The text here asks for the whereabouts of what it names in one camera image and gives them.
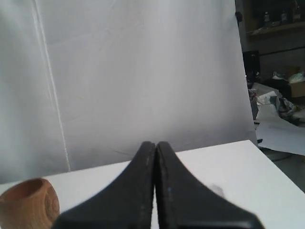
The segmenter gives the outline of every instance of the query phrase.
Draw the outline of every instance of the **wooden bowl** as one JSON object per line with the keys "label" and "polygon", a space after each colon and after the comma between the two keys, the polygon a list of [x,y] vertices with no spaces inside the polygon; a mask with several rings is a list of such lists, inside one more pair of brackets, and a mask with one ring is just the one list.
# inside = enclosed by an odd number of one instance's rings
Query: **wooden bowl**
{"label": "wooden bowl", "polygon": [[24,181],[0,196],[2,229],[50,229],[58,215],[56,192],[42,178]]}

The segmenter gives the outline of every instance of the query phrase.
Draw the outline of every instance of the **cardboard box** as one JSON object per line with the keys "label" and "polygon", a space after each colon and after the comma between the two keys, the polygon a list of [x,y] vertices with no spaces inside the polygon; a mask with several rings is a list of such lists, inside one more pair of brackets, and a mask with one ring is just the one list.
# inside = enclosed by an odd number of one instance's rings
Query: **cardboard box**
{"label": "cardboard box", "polygon": [[291,86],[291,96],[293,98],[305,96],[305,82],[292,83]]}

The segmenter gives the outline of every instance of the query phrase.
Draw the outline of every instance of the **shelf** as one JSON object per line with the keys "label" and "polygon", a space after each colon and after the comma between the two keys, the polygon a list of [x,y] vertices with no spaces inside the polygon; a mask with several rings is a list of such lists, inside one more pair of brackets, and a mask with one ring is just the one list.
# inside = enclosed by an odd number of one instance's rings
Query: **shelf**
{"label": "shelf", "polygon": [[247,36],[254,38],[254,37],[260,37],[262,35],[267,35],[267,34],[273,34],[273,33],[278,33],[281,31],[288,31],[288,30],[294,30],[294,29],[301,29],[305,28],[305,21],[302,22],[297,22],[293,24],[287,24],[287,25],[280,25],[276,27],[271,27],[269,29],[261,29],[258,33],[254,33],[255,31],[250,31],[247,32]]}

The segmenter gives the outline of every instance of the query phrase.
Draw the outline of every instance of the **white table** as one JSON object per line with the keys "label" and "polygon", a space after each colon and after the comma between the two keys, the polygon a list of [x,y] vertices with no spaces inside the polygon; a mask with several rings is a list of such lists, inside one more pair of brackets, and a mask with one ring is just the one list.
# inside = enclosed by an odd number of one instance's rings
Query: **white table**
{"label": "white table", "polygon": [[[178,157],[201,182],[220,186],[227,200],[255,213],[266,229],[305,228],[305,194],[250,141],[188,150]],[[98,193],[127,165],[123,162],[46,178],[65,211]],[[0,194],[14,184],[0,185]],[[152,229],[156,228],[154,207]]]}

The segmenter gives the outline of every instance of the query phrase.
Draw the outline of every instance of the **white fabric backdrop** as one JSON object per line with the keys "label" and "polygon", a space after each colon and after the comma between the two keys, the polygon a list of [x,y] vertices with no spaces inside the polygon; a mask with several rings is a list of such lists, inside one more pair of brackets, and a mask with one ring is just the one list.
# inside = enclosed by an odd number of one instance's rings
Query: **white fabric backdrop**
{"label": "white fabric backdrop", "polygon": [[0,2],[0,182],[255,141],[234,0]]}

